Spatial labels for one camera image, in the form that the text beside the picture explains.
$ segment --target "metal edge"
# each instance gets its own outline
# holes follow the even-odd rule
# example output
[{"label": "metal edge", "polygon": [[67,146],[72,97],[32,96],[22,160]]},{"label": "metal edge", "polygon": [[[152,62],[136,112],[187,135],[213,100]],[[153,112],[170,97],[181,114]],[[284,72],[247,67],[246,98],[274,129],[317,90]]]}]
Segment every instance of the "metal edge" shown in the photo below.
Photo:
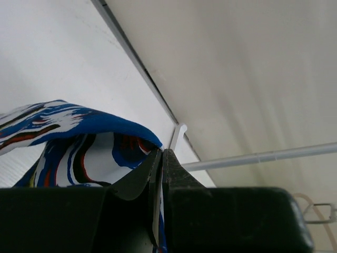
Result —
[{"label": "metal edge", "polygon": [[[108,4],[105,0],[91,0],[93,5],[98,10],[99,14],[105,21],[105,23],[108,25],[109,29],[112,31],[112,33],[115,35],[116,39],[122,46],[123,50],[126,52],[127,56],[131,59],[132,63],[135,65],[143,79],[145,80],[146,84],[149,86],[152,93],[155,95],[155,97],[160,102],[161,106],[164,108],[164,110],[167,112],[167,114],[172,118],[174,123],[177,125],[179,124],[178,119],[173,114],[171,108],[169,107],[168,103],[165,101],[164,97],[160,93],[157,85],[154,83],[152,77],[150,76],[149,72],[147,71],[146,67],[144,66],[143,62],[141,61],[140,57],[136,53],[135,49],[133,48],[132,44],[126,37],[123,29],[121,28],[120,24],[118,23],[115,15],[110,10]],[[191,147],[192,151],[196,155],[196,157],[201,161],[198,153],[193,148],[188,136],[184,135],[185,140],[188,142],[189,146]]]}]

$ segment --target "folded fabric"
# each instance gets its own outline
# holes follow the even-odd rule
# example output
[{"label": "folded fabric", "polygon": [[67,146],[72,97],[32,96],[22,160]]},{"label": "folded fabric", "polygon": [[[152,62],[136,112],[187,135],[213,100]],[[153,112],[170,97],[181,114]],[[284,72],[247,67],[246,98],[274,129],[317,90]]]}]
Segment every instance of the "folded fabric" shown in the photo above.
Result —
[{"label": "folded fabric", "polygon": [[[120,117],[62,100],[0,115],[0,155],[46,142],[41,157],[16,187],[104,187],[163,149],[149,129]],[[163,233],[163,219],[160,218]],[[154,252],[166,252],[164,235]]]}]

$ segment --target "wall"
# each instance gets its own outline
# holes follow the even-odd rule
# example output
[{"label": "wall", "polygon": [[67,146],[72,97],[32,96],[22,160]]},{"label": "wall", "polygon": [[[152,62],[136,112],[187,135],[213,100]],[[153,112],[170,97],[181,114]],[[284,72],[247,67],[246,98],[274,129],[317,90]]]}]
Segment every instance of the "wall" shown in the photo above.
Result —
[{"label": "wall", "polygon": [[[63,99],[138,122],[169,146],[174,122],[90,1],[5,1],[0,24],[0,112]],[[13,185],[42,148],[3,155],[0,186]],[[197,161],[186,141],[176,154]],[[193,175],[214,186],[206,172]]]}]

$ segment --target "black object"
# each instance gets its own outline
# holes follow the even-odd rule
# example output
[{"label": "black object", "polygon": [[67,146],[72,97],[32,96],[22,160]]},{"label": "black object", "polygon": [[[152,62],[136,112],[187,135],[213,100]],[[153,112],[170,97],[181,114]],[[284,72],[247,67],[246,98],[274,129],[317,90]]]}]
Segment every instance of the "black object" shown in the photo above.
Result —
[{"label": "black object", "polygon": [[162,177],[170,253],[313,250],[287,192],[207,189],[165,150],[109,187],[0,190],[0,252],[150,253],[158,244]]}]

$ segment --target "metal rod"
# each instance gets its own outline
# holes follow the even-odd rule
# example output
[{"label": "metal rod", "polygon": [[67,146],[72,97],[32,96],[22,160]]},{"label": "metal rod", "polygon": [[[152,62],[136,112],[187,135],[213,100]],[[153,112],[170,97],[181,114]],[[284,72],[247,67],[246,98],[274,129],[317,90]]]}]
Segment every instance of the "metal rod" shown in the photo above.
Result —
[{"label": "metal rod", "polygon": [[239,155],[236,157],[228,157],[205,162],[186,163],[183,164],[183,167],[187,171],[211,170],[211,169],[220,169],[246,164],[270,162],[297,157],[308,157],[311,155],[329,154],[336,152],[337,152],[337,142],[333,142],[328,144],[314,145],[295,149]]}]

